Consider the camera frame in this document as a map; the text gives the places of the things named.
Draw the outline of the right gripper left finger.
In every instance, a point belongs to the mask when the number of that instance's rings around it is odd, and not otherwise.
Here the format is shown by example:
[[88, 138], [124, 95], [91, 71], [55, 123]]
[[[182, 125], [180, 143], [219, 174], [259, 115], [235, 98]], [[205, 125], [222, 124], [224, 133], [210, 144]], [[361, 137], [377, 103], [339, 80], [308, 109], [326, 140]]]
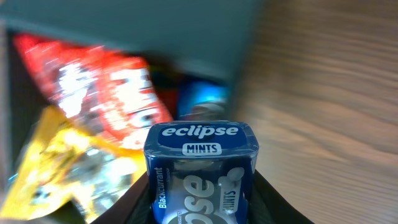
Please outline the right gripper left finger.
[[91, 224], [155, 223], [149, 195], [149, 178], [142, 175], [130, 189]]

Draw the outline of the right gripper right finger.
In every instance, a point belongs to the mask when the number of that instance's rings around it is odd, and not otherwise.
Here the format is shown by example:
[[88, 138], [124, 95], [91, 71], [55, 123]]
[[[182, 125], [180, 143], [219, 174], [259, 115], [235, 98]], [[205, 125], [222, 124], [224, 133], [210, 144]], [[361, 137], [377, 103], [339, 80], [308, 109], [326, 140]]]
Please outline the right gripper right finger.
[[314, 224], [258, 172], [254, 173], [247, 224]]

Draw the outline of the blue Eclipse mints box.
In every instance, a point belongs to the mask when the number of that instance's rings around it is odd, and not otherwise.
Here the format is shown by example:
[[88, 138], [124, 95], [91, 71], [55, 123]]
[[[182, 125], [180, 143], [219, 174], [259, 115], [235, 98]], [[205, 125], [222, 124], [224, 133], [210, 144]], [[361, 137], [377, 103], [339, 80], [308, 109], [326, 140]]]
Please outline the blue Eclipse mints box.
[[150, 128], [144, 144], [157, 223], [244, 224], [259, 143], [233, 121], [174, 121]]

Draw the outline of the yellow candy bag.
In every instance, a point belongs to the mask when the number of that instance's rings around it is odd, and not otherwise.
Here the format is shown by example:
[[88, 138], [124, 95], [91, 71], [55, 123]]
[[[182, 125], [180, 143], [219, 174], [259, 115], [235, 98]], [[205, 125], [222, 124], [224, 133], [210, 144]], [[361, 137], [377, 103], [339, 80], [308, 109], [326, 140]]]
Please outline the yellow candy bag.
[[91, 223], [145, 172], [141, 150], [119, 148], [90, 136], [48, 106], [24, 147], [1, 218], [32, 220], [72, 202]]

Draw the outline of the red Hacks candy bag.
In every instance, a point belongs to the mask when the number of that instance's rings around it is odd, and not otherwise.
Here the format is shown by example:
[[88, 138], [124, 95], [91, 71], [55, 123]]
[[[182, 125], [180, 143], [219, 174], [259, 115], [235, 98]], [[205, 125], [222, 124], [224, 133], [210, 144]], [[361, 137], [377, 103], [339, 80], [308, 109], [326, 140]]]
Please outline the red Hacks candy bag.
[[16, 35], [14, 43], [42, 94], [94, 136], [142, 149], [153, 125], [172, 120], [141, 57], [31, 34]]

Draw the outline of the blue Oreo pack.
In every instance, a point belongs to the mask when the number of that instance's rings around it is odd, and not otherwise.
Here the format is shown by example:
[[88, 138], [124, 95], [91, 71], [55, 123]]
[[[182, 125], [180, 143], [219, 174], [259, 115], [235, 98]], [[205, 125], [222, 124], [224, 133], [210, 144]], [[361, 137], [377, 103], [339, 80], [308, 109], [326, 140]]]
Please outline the blue Oreo pack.
[[178, 120], [211, 121], [224, 119], [228, 89], [206, 80], [185, 82], [179, 92]]

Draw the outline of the dark green gift box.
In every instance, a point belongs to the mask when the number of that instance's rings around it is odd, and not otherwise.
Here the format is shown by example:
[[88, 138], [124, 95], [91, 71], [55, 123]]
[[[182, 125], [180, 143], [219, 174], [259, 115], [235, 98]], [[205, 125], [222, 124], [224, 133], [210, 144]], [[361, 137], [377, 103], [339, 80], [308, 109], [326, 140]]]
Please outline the dark green gift box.
[[169, 59], [181, 71], [233, 85], [257, 1], [4, 1], [10, 32]]

